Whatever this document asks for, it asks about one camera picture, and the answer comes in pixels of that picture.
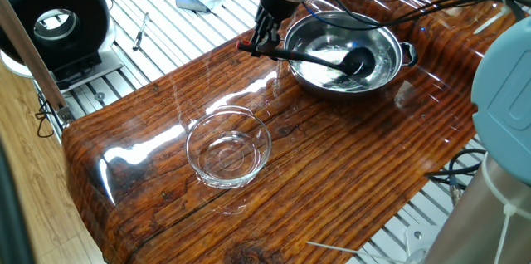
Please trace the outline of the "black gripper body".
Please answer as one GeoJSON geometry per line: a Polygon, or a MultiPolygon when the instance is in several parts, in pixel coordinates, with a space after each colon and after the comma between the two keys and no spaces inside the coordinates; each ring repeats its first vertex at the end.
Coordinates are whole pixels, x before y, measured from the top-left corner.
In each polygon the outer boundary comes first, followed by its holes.
{"type": "Polygon", "coordinates": [[[270,17],[273,22],[281,23],[291,17],[298,5],[304,0],[260,0],[257,22],[270,17]]]}

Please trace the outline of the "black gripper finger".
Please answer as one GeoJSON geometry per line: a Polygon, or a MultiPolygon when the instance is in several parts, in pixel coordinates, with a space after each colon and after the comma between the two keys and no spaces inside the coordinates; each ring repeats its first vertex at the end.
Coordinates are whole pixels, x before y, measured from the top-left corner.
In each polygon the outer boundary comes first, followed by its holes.
{"type": "Polygon", "coordinates": [[[251,38],[251,52],[252,53],[257,53],[257,47],[258,47],[258,44],[261,42],[261,38],[262,38],[261,34],[262,34],[262,28],[263,28],[265,19],[266,19],[266,16],[264,14],[260,14],[256,17],[256,25],[254,28],[253,36],[251,38]]]}
{"type": "Polygon", "coordinates": [[[278,29],[280,24],[273,18],[263,18],[260,24],[260,52],[263,54],[269,54],[275,49],[279,42],[280,37],[278,29]]]}

